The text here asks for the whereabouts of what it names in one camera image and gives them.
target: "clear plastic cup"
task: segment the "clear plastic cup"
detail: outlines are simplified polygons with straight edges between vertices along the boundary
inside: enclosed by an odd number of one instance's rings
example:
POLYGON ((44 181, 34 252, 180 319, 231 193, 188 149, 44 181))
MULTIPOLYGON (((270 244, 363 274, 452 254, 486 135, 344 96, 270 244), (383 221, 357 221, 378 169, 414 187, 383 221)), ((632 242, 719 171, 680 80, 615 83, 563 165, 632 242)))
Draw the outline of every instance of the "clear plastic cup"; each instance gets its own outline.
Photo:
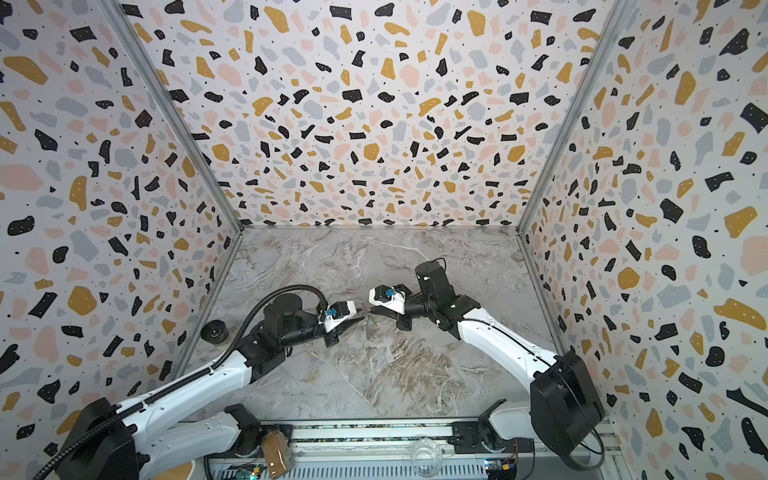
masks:
POLYGON ((432 439, 421 439, 411 449, 411 466, 423 478, 431 478, 442 468, 442 449, 432 439))

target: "patterned wall panel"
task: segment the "patterned wall panel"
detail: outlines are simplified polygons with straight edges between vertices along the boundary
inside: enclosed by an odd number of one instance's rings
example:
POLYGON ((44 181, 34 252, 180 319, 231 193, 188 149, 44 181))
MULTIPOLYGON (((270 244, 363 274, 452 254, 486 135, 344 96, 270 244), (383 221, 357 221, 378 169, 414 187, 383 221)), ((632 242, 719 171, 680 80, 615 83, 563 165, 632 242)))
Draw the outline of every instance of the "patterned wall panel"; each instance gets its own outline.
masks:
POLYGON ((638 2, 523 234, 637 478, 768 475, 768 3, 638 2))
POLYGON ((94 2, 0 2, 0 477, 159 386, 234 237, 94 2))
POLYGON ((517 224, 603 0, 125 11, 244 223, 517 224))

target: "side wall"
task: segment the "side wall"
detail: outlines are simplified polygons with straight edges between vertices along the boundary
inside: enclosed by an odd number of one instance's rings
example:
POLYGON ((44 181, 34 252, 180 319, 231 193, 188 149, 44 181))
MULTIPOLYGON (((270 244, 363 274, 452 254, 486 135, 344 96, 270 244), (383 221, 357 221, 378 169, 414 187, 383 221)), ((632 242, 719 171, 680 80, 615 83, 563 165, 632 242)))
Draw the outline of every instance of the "side wall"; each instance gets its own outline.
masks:
POLYGON ((516 225, 611 0, 130 0, 245 224, 516 225))
POLYGON ((0 477, 159 386, 234 234, 92 0, 0 5, 0 477))
POLYGON ((768 3, 637 3, 521 232, 636 478, 768 472, 768 3))

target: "plastic wrapped brown item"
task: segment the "plastic wrapped brown item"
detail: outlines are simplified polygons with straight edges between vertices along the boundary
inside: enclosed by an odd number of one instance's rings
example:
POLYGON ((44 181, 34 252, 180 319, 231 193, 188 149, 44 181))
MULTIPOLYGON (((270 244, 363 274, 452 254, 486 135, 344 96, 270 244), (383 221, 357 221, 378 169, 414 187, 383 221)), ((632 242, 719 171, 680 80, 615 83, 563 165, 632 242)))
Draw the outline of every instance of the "plastic wrapped brown item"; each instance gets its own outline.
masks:
POLYGON ((280 430, 267 433, 261 442, 261 448, 264 451, 266 467, 270 470, 270 478, 277 478, 293 468, 288 440, 280 430))

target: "marble surface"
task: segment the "marble surface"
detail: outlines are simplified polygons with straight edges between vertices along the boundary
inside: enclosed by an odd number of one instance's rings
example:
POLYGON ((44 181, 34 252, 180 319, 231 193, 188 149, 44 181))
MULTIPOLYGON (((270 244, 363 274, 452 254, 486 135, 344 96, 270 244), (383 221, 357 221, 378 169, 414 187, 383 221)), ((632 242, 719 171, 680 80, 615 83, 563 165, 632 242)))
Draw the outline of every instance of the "marble surface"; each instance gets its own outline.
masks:
MULTIPOLYGON (((418 291, 413 269, 444 257, 457 293, 479 301, 505 325, 554 350, 514 231, 467 230, 247 230, 211 313, 230 338, 251 306, 292 283, 320 288, 329 303, 355 300, 367 308, 368 291, 404 283, 418 291)), ((304 295, 304 308, 316 299, 304 295)), ((257 315, 253 324, 263 318, 257 315)), ((321 339, 258 382, 199 410, 202 419, 241 402, 260 419, 475 416, 495 400, 525 397, 525 390, 483 352, 415 319, 411 332, 394 320, 358 323, 327 349, 321 339)), ((197 342, 187 371, 226 346, 197 342)))

